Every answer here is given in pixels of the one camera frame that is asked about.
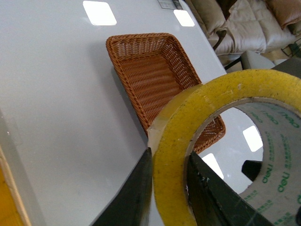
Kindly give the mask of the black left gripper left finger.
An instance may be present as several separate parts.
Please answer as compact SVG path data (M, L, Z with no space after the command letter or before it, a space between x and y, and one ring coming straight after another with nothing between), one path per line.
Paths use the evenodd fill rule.
M152 153L147 148L94 226L147 226L152 194Z

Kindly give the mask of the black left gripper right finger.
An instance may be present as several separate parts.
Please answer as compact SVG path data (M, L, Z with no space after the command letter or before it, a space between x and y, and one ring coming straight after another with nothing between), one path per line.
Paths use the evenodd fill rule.
M195 152L187 162L189 203L198 226L271 226Z

